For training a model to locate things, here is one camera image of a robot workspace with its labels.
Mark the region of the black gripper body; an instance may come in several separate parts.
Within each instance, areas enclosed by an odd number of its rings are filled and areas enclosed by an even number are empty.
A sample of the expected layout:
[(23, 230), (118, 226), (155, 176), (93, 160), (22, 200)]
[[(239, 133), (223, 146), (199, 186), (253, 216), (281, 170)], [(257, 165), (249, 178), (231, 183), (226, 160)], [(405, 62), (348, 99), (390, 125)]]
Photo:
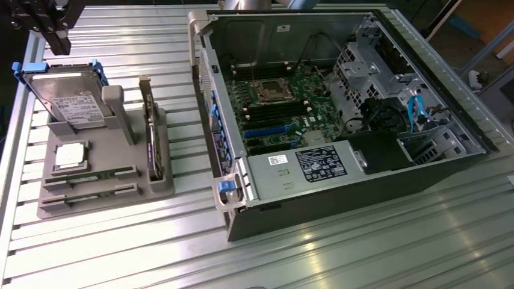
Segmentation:
[(74, 28), (86, 1), (10, 1), (10, 23), (15, 29), (67, 30)]

